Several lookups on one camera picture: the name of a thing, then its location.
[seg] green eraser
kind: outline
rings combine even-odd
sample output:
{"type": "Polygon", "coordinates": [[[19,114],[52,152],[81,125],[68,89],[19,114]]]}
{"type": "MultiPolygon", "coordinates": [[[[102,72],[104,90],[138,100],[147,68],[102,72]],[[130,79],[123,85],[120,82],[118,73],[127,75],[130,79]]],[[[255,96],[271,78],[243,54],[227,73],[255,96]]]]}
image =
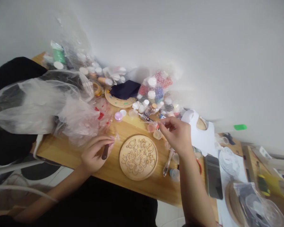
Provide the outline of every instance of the green eraser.
{"type": "Polygon", "coordinates": [[[233,126],[235,128],[235,130],[240,131],[240,130],[245,130],[247,129],[247,126],[242,124],[242,125],[234,125],[233,126]]]}

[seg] round wooden board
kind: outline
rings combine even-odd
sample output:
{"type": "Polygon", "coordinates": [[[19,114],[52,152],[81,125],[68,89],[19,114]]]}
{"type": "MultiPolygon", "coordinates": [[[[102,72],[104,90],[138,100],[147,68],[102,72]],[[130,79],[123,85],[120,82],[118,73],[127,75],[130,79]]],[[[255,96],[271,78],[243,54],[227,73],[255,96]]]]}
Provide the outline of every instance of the round wooden board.
{"type": "Polygon", "coordinates": [[[116,97],[113,97],[108,89],[105,89],[105,98],[107,101],[112,104],[113,106],[119,107],[121,109],[126,109],[128,107],[131,107],[132,104],[136,101],[136,98],[130,97],[127,100],[118,99],[116,97]]]}
{"type": "Polygon", "coordinates": [[[129,179],[145,180],[157,167],[158,150],[147,136],[132,136],[123,144],[119,161],[123,173],[129,179]]]}

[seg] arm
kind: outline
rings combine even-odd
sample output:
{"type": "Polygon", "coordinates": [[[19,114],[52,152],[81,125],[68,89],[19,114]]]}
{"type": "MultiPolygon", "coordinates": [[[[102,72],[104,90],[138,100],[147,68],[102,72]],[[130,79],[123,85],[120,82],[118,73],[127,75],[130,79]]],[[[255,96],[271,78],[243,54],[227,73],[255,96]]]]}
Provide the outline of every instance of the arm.
{"type": "MultiPolygon", "coordinates": [[[[66,198],[71,193],[76,191],[92,173],[97,172],[105,160],[102,160],[97,155],[101,147],[106,144],[110,144],[108,149],[108,155],[110,155],[113,148],[114,138],[108,136],[94,137],[86,146],[82,153],[82,164],[79,165],[68,177],[66,177],[61,183],[50,190],[47,194],[58,201],[66,198]]],[[[28,208],[14,217],[15,221],[22,223],[32,223],[52,208],[55,203],[49,199],[41,197],[28,208]]]]}
{"type": "Polygon", "coordinates": [[[159,122],[159,127],[180,157],[181,196],[186,223],[216,227],[210,199],[191,146],[190,125],[168,117],[159,122]]]}

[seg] paint palette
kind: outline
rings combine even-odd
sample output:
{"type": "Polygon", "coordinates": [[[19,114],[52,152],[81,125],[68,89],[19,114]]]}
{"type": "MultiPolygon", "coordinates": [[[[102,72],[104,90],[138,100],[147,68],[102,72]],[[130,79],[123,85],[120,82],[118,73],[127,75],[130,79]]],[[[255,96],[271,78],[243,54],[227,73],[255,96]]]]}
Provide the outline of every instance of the paint palette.
{"type": "Polygon", "coordinates": [[[118,99],[110,94],[110,91],[108,89],[105,89],[105,98],[107,101],[112,104],[113,106],[119,107],[121,109],[126,109],[128,107],[131,107],[132,104],[136,101],[136,98],[130,97],[127,100],[118,99]]]}

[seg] person's right hand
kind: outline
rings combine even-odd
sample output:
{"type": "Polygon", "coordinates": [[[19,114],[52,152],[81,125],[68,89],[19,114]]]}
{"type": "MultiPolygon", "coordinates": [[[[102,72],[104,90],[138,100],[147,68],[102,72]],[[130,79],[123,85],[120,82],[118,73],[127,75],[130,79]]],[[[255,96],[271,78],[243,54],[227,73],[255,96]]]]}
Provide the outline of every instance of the person's right hand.
{"type": "Polygon", "coordinates": [[[162,119],[158,122],[158,124],[168,143],[179,154],[179,156],[193,154],[190,124],[175,117],[162,119]]]}

